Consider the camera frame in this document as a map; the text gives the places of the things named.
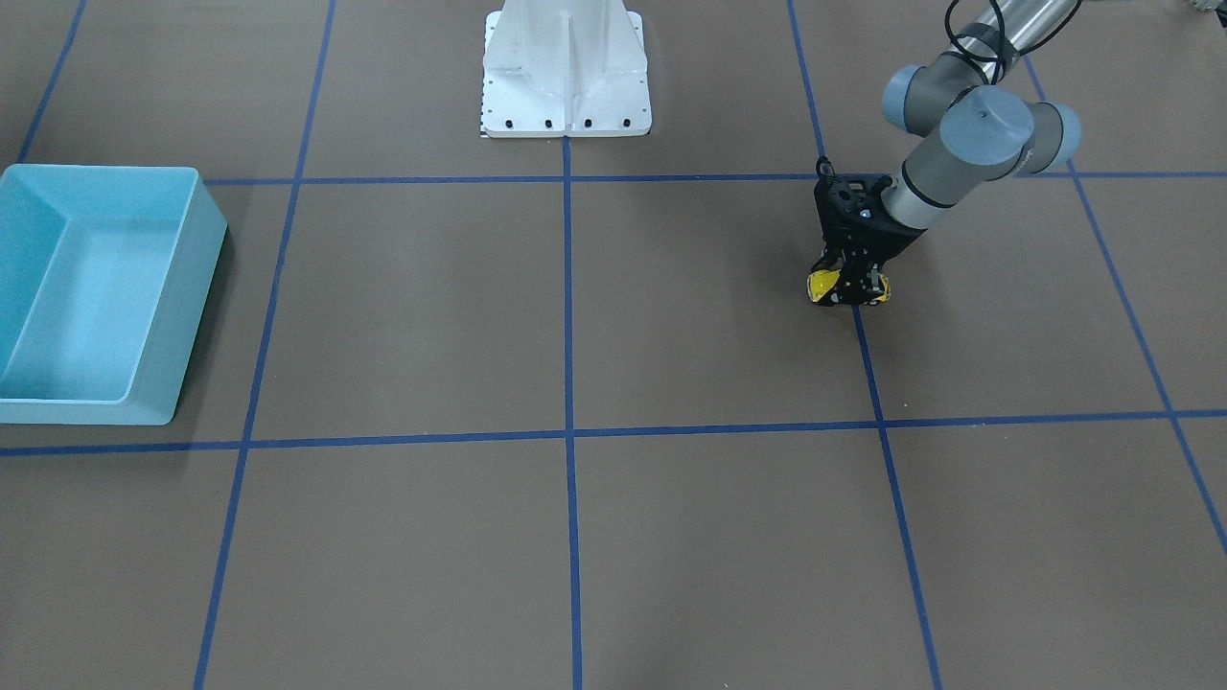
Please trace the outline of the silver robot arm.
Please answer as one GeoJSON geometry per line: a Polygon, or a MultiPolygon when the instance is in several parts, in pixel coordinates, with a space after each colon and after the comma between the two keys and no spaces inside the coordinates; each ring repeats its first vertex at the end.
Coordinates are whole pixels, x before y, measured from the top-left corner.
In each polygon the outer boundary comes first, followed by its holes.
{"type": "Polygon", "coordinates": [[[974,188],[1056,169],[1077,152],[1081,122],[1069,106],[1029,103],[1001,86],[1077,12],[1079,1],[990,1],[960,29],[946,14],[945,52],[898,70],[883,90],[886,122],[919,140],[898,169],[856,176],[838,173],[827,157],[816,163],[823,249],[807,279],[814,303],[890,301],[885,263],[974,188]]]}

